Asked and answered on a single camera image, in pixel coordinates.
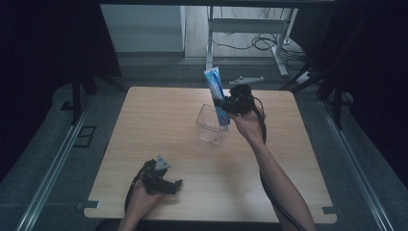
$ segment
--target wooden table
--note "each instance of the wooden table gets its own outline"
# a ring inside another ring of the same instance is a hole
[[[309,205],[316,223],[333,223],[322,207],[332,202],[293,95],[254,90],[268,114],[267,146]],[[182,178],[176,195],[165,196],[146,217],[159,220],[277,222],[262,188],[249,144],[232,121],[224,143],[197,136],[203,104],[212,104],[208,89],[131,88],[90,192],[96,209],[89,218],[122,218],[130,183],[145,161],[162,155],[172,167],[168,181]]]

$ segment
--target forearm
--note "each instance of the forearm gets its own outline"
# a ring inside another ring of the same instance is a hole
[[[126,214],[120,222],[117,231],[135,231],[139,221],[139,217]]]
[[[248,139],[268,189],[278,203],[306,230],[316,230],[309,208],[285,171],[279,166],[262,139]],[[296,230],[276,211],[284,230]]]

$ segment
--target metal rail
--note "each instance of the metal rail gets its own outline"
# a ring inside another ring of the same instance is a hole
[[[36,193],[31,199],[30,204],[28,205],[15,230],[32,230],[34,228],[38,216],[41,213],[46,200],[48,199],[48,195],[51,193],[61,169],[64,166],[66,157],[68,156],[71,147],[78,136],[79,131],[81,130],[81,126],[88,115],[92,98],[93,96],[91,95],[88,95],[85,98],[83,113],[79,117],[77,123],[71,125],[68,134],[66,135],[64,142],[57,153],[57,156],[55,157],[44,178],[42,178]]]
[[[353,174],[358,187],[366,199],[366,202],[372,212],[372,216],[374,217],[379,230],[382,231],[392,231],[394,230],[391,222],[388,218],[387,212],[385,211],[378,195],[376,194],[375,190],[372,188],[369,180],[366,177],[366,174],[363,172],[357,158],[354,155],[353,150],[351,149],[350,145],[348,144],[347,138],[344,136],[343,132],[339,130],[334,123],[331,117],[331,110],[327,105],[327,102],[320,101],[320,105],[324,110],[324,114],[329,124],[331,131],[339,144],[340,149],[344,155],[345,161],[348,164],[348,167]]]

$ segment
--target metal bracket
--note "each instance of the metal bracket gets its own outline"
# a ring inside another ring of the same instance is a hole
[[[170,167],[171,165],[165,159],[163,159],[161,155],[157,156],[156,165],[154,167],[155,170],[168,169]]]
[[[96,126],[82,126],[73,147],[89,148]]]
[[[343,215],[344,214],[344,210],[342,208],[322,207],[321,209],[326,215],[329,215],[329,214]]]
[[[261,78],[245,78],[240,76],[240,78],[230,81],[229,84],[233,85],[242,85],[242,84],[252,84],[252,83],[257,83],[257,82],[262,82],[264,81],[264,77],[261,76]]]
[[[76,209],[77,210],[83,210],[85,208],[98,209],[99,205],[100,201],[88,200],[84,203],[78,203]]]

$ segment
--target toothpaste tube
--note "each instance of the toothpaste tube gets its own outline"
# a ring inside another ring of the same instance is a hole
[[[224,92],[222,91],[221,81],[219,80],[218,67],[204,71],[204,75],[210,87],[211,96],[213,97],[219,126],[223,127],[226,131],[228,130],[230,119],[227,113],[221,109],[221,104],[224,101]]]

